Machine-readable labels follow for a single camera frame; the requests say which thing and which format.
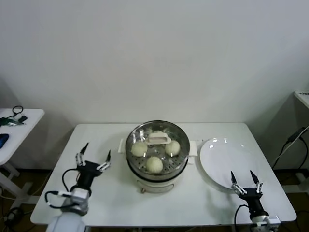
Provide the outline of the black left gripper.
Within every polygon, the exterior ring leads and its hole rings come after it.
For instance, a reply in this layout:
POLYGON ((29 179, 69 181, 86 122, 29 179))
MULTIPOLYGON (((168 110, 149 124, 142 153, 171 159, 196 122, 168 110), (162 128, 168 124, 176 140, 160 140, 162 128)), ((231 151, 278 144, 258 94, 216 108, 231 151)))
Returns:
POLYGON ((83 156, 88 145, 89 143, 86 143, 80 152, 75 155, 77 171, 80 173, 77 180, 77 187, 86 190, 90 190, 94 178, 101 175, 100 171, 105 171, 111 166, 111 150, 109 150, 105 162, 101 165, 94 162, 85 161, 83 156))

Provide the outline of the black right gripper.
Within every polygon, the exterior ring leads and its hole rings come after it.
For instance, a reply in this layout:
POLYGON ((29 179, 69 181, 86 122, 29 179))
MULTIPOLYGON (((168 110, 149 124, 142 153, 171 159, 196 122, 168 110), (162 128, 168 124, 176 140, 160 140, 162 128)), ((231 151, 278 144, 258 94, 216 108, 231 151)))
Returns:
POLYGON ((262 214, 263 207, 260 199, 262 197, 263 183, 259 181, 258 177, 254 174, 252 170, 250 170, 250 173, 255 183, 255 188, 241 187, 238 184, 234 173, 231 171, 232 189, 237 195, 239 195, 242 200, 244 200, 248 204, 250 214, 262 214))

